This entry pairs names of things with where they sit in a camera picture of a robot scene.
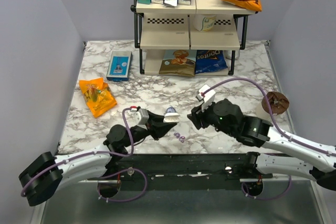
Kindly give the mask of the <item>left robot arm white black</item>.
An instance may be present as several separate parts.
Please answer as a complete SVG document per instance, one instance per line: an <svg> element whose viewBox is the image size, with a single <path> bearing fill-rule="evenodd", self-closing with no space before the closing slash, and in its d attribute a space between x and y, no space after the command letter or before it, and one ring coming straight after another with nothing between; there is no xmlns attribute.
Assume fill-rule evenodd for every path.
<svg viewBox="0 0 336 224"><path fill-rule="evenodd" d="M134 153L134 147L151 136L154 140L164 137L180 121L177 112L167 110L157 115L147 109L132 106L122 111L135 112L137 124L127 122L114 125L100 145L67 155L40 154L19 175L22 190L30 206L37 206L50 199L54 193L72 183L91 178L112 179L116 175L115 162Z"/></svg>

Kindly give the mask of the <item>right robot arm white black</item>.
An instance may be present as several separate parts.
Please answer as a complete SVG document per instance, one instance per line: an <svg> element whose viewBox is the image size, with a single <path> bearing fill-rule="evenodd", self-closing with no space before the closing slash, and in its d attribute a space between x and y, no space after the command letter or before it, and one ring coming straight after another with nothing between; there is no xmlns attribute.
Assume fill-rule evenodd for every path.
<svg viewBox="0 0 336 224"><path fill-rule="evenodd" d="M249 152L241 165L249 178L264 174L284 174L307 178L328 190L335 190L335 147L321 145L278 130L272 123L243 115L238 105L227 99L207 108L194 107L187 118L197 129L212 126L236 141L251 147L277 151L272 156Z"/></svg>

